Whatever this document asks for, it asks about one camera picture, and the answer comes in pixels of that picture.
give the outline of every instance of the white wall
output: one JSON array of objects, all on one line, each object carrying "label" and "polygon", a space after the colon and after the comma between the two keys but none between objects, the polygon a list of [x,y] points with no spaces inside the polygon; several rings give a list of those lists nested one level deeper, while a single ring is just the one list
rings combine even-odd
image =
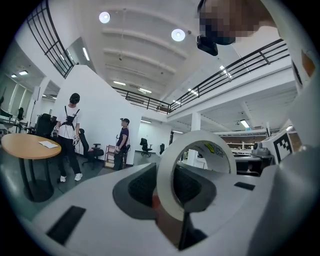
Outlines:
[{"label": "white wall", "polygon": [[101,149],[106,150],[107,145],[116,144],[116,136],[121,131],[120,118],[128,118],[129,139],[131,151],[128,153],[127,164],[134,162],[134,152],[138,140],[138,131],[141,113],[124,97],[117,93],[101,77],[86,65],[76,65],[65,79],[57,95],[52,115],[57,116],[59,111],[69,103],[73,93],[80,95],[78,107],[81,111],[80,128],[85,131],[85,137],[90,147],[93,143],[100,143]]},{"label": "white wall", "polygon": [[38,111],[38,115],[49,114],[50,110],[54,109],[55,102],[49,99],[42,98],[41,107]]},{"label": "white wall", "polygon": [[[165,149],[169,146],[171,129],[172,127],[170,125],[157,121],[152,121],[152,123],[141,122],[138,142],[140,144],[141,138],[146,139],[148,148],[150,148],[150,144],[152,144],[152,150],[149,152],[156,153],[160,156],[160,145],[163,143]],[[142,151],[142,146],[139,145],[136,150]]]}]

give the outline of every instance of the person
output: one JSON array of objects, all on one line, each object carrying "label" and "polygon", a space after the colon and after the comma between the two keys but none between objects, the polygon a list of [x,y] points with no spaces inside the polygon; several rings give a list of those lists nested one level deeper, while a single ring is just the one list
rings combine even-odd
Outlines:
[{"label": "person", "polygon": [[128,125],[130,123],[128,118],[121,118],[121,132],[119,136],[119,140],[116,143],[115,151],[114,151],[114,167],[115,171],[122,170],[123,168],[123,156],[124,151],[126,150],[127,142],[129,139],[129,128]]},{"label": "person", "polygon": [[56,142],[61,146],[61,153],[58,155],[58,168],[60,170],[60,182],[66,182],[67,173],[64,167],[63,157],[66,154],[70,161],[71,168],[75,174],[75,181],[80,181],[82,173],[77,160],[75,146],[79,143],[79,129],[81,112],[77,107],[80,101],[80,95],[73,93],[70,97],[69,104],[60,110],[57,117],[55,131],[58,131]]}]

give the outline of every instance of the white ceiling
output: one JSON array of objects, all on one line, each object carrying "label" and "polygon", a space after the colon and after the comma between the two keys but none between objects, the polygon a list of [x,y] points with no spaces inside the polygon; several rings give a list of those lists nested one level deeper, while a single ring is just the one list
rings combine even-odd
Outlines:
[{"label": "white ceiling", "polygon": [[[292,82],[257,92],[250,97],[217,105],[201,113],[202,116],[213,121],[201,120],[201,129],[210,132],[243,131],[245,127],[240,123],[243,119],[251,128],[265,128],[266,123],[269,122],[271,129],[281,129],[288,120],[287,111],[297,95],[296,85]],[[250,116],[244,110],[243,102],[247,105]],[[182,132],[190,131],[191,123],[191,115],[170,122],[175,129],[180,129],[178,131]]]}]

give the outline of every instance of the black metal railing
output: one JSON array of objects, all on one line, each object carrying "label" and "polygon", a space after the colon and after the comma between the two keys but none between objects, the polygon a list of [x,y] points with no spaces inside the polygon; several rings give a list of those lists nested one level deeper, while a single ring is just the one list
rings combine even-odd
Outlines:
[{"label": "black metal railing", "polygon": [[170,104],[166,102],[150,98],[139,93],[131,92],[125,89],[120,89],[116,87],[112,88],[115,89],[121,96],[125,97],[125,99],[129,101],[132,105],[139,106],[147,110],[153,110],[156,112],[164,113],[166,115],[170,113]]},{"label": "black metal railing", "polygon": [[26,20],[32,35],[44,55],[51,61],[59,73],[66,78],[75,63],[71,60],[55,29],[48,0],[41,2]]},{"label": "black metal railing", "polygon": [[269,43],[266,46],[255,50],[233,62],[203,82],[199,83],[194,88],[190,89],[174,103],[170,104],[168,112],[170,113],[177,108],[181,108],[185,104],[198,99],[200,96],[232,82],[234,79],[240,78],[245,74],[248,74],[266,65],[270,65],[288,56],[290,55],[287,44],[282,39],[278,39],[272,43]]}]

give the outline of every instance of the gray floor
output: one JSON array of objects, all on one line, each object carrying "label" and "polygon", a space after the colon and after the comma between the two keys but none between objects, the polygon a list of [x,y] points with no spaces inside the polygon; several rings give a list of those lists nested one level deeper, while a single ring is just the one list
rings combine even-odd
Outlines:
[{"label": "gray floor", "polygon": [[[54,188],[53,196],[44,202],[32,202],[28,200],[24,193],[24,184],[21,177],[20,166],[18,158],[7,154],[0,146],[0,178],[2,188],[6,191],[7,197],[11,203],[11,206],[15,212],[24,216],[28,220],[32,220],[34,216],[41,211],[45,206],[53,202],[64,193],[68,192],[78,184],[91,179],[93,177],[104,175],[113,172],[112,169],[102,168],[102,164],[96,164],[94,170],[91,170],[91,165],[85,164],[86,159],[78,157],[80,169],[83,177],[80,181],[75,181],[75,175],[69,164],[65,162],[65,170],[67,172],[67,178],[65,183],[57,183],[57,179],[60,178],[60,172],[57,166],[57,159],[51,158],[49,162],[49,173],[51,182]],[[134,165],[142,165],[147,163],[159,163],[160,157],[156,154],[151,154],[151,157],[142,156],[140,152],[134,154]],[[35,178],[39,180],[45,180],[44,172],[44,160],[33,161]],[[28,180],[31,180],[28,161],[25,160],[25,169]]]}]

